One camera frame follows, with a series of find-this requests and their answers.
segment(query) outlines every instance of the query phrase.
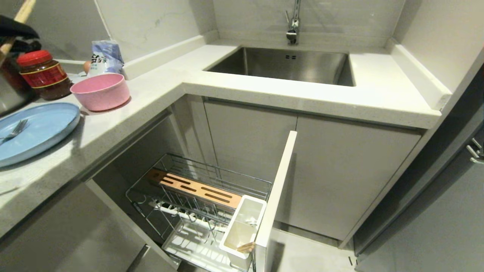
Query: blue plate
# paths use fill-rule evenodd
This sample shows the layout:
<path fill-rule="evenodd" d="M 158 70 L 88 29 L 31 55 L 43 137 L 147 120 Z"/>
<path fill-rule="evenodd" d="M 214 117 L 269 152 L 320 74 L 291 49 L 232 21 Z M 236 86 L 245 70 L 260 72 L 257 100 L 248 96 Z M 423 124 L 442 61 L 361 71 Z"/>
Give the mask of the blue plate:
<path fill-rule="evenodd" d="M 26 109 L 0 120 L 0 137 L 9 135 L 22 119 L 25 129 L 0 145 L 0 167 L 12 165 L 51 148 L 79 123 L 79 108 L 71 103 L 51 103 Z"/>

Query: fork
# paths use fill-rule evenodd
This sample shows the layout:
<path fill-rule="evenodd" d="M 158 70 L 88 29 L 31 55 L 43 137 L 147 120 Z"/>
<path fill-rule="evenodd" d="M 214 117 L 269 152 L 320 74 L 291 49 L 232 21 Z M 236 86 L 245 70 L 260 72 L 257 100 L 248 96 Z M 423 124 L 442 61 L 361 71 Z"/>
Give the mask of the fork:
<path fill-rule="evenodd" d="M 4 142 L 6 142 L 6 141 L 8 141 L 12 138 L 15 138 L 17 135 L 19 135 L 24 130 L 26 124 L 27 124 L 27 119 L 20 120 L 20 122 L 18 122 L 17 126 L 14 128 L 14 130 L 9 135 L 7 135 L 4 138 L 0 138 L 0 139 L 3 139 L 0 142 L 0 145 L 2 145 Z"/>

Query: pink bowl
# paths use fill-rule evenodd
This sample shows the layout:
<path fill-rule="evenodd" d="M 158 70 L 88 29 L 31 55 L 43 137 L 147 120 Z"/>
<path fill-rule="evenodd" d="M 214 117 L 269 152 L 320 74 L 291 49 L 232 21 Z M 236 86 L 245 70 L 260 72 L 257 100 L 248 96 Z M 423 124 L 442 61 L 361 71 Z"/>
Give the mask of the pink bowl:
<path fill-rule="evenodd" d="M 84 79 L 71 87 L 71 93 L 88 110 L 100 111 L 122 105 L 129 99 L 124 76 L 104 74 Z"/>

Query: egg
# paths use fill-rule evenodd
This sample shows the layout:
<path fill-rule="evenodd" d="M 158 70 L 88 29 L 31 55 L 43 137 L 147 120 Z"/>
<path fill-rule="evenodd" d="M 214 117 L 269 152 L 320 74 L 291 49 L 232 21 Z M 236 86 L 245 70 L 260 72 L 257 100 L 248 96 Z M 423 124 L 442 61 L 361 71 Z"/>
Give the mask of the egg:
<path fill-rule="evenodd" d="M 91 68 L 91 61 L 86 61 L 83 65 L 84 67 L 84 71 L 86 72 L 86 74 L 89 72 L 89 69 Z"/>

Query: red lid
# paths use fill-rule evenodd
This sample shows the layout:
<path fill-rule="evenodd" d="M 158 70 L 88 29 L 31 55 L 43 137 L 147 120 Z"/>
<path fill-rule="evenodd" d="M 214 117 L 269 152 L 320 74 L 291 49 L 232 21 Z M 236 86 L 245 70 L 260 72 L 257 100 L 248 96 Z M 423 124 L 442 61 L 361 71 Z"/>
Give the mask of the red lid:
<path fill-rule="evenodd" d="M 32 66 L 49 61 L 51 59 L 52 56 L 50 55 L 49 51 L 39 50 L 23 54 L 22 56 L 18 57 L 17 63 L 20 66 Z"/>

